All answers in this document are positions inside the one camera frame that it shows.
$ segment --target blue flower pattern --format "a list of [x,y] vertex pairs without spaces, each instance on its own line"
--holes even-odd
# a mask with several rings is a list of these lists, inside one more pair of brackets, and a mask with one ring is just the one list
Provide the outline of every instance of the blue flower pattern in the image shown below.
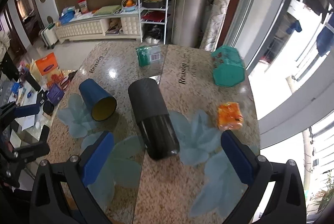
[[[170,118],[180,143],[180,160],[184,165],[198,165],[206,162],[204,174],[209,179],[194,200],[189,216],[197,217],[216,210],[226,218],[238,204],[247,185],[236,174],[225,152],[212,154],[220,146],[221,132],[208,126],[209,117],[198,110],[191,124],[179,112],[169,111]],[[251,150],[258,154],[257,147]]]
[[[102,132],[98,132],[87,136],[82,141],[81,151],[94,144],[101,134]],[[108,203],[113,199],[115,185],[126,188],[138,187],[141,165],[129,158],[142,151],[144,151],[143,141],[138,136],[128,137],[115,144],[96,181],[88,185],[88,189],[102,210],[105,211]]]
[[208,126],[209,116],[198,110],[191,124],[185,116],[169,111],[177,139],[180,143],[180,160],[185,165],[198,165],[209,159],[209,153],[220,145],[220,131]]
[[69,126],[69,133],[74,138],[85,137],[88,131],[96,129],[96,122],[91,117],[79,94],[73,93],[68,99],[68,107],[57,112],[58,119]]

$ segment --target floor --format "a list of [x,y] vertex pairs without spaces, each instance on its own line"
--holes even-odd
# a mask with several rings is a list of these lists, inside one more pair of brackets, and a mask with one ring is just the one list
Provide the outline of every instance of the floor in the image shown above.
[[47,49],[44,47],[42,39],[38,38],[34,44],[28,48],[22,60],[31,63],[32,59],[38,60],[54,52],[61,69],[77,70],[95,45],[100,42],[101,40],[75,42],[66,40],[63,44],[59,42],[56,43],[54,49]]

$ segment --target glass tabletop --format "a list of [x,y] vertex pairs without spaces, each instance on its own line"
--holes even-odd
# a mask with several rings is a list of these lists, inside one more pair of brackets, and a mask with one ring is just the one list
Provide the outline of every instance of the glass tabletop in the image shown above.
[[[160,46],[161,59],[140,67],[138,46],[100,43],[91,51],[59,104],[45,159],[57,163],[80,155],[107,130],[115,145],[88,189],[109,218],[126,224],[161,219],[221,223],[246,187],[222,152],[217,107],[239,102],[244,126],[236,136],[258,153],[258,123],[248,79],[233,88],[216,86],[210,52],[174,45]],[[115,113],[105,121],[94,121],[82,100],[79,85],[88,78],[117,101]],[[129,85],[142,78],[159,84],[180,143],[175,157],[154,161],[145,152],[128,96]],[[68,187],[63,189],[71,200]]]

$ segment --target plastic bag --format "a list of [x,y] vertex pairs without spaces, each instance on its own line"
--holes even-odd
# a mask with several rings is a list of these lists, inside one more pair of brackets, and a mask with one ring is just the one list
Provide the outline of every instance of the plastic bag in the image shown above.
[[227,102],[218,106],[218,128],[221,131],[239,130],[243,126],[243,116],[239,104]]
[[35,80],[39,83],[41,81],[41,73],[38,70],[36,65],[36,61],[33,59],[30,64],[30,74],[35,78]]

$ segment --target black cylinder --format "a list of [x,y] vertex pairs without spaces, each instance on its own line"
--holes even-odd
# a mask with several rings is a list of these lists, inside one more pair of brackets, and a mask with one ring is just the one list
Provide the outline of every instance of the black cylinder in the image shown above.
[[30,72],[26,72],[24,74],[25,80],[30,83],[32,88],[34,88],[37,92],[41,90],[41,86],[38,84],[38,82],[34,79],[34,77],[30,74]]
[[140,79],[129,86],[130,102],[148,155],[160,160],[180,151],[159,86],[153,79]]

